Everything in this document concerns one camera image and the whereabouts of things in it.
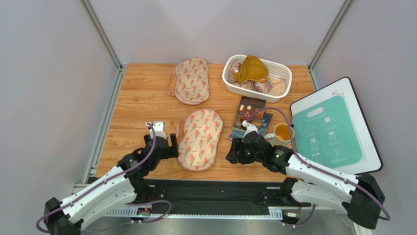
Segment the floral mesh laundry bag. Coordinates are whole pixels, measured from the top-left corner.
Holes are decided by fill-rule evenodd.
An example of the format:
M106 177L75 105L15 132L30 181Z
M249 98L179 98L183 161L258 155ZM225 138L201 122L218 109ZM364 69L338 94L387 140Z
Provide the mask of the floral mesh laundry bag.
M194 111L176 126L176 136L183 127L183 138L178 144L180 165L189 171L210 168L216 159L217 147L223 129L220 115L210 109Z

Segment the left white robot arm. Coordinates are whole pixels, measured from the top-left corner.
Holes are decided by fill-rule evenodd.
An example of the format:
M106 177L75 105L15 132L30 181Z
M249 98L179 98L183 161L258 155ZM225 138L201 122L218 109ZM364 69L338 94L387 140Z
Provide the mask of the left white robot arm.
M146 204L150 187L145 177L156 169L161 160L179 156L177 137L145 135L146 146L125 155L103 177L78 193L64 199L55 197L45 203L40 223L50 235L79 235L92 222L125 204Z

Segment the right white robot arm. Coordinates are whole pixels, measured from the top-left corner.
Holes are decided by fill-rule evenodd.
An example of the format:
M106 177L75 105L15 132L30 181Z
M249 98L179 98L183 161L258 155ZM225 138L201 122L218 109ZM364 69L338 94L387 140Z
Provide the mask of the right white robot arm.
M370 230L382 218L385 195L368 173L354 175L315 163L282 145L271 145L257 132L232 140L226 156L231 164L261 163L271 172L286 175L282 197L344 212L348 218Z

